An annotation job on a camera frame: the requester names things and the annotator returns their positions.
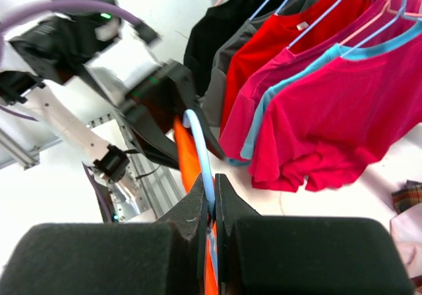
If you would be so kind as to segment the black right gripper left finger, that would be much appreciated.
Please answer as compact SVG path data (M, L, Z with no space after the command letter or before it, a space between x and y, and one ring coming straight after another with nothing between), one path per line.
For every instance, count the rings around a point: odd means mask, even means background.
M2 294L204 294L201 178L153 223L40 224L21 238Z

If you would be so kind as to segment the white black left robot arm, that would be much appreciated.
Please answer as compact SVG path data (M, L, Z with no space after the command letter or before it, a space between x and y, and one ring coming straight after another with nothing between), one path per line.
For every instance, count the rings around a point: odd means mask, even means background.
M18 216L152 222L185 195L168 137L197 120L224 152L181 52L212 0L1 0L1 200Z

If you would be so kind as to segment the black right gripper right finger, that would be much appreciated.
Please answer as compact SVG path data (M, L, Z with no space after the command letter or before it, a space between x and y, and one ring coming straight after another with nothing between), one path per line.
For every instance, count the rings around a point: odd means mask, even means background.
M370 218L263 216L217 174L220 294L413 294L384 226Z

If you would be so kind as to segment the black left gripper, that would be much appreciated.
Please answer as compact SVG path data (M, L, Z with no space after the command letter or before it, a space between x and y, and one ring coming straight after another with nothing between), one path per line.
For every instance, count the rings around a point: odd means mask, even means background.
M120 105L121 115L136 138L134 146L153 163L176 170L177 146L166 133L173 128L174 119L183 118L185 110L194 111L207 149L223 160L226 156L200 108L192 73L179 62L171 60L149 72Z

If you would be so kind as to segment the orange t shirt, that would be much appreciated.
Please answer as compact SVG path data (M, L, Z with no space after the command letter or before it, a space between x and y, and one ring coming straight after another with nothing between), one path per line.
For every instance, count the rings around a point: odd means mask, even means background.
M186 193L191 191L192 186L201 172L195 142L188 129L183 126L182 120L178 117L173 122L174 139L177 145L179 158L179 170ZM207 239L206 243L206 274L205 274L205 294L218 295L218 286L214 276L214 268L211 258L211 243Z

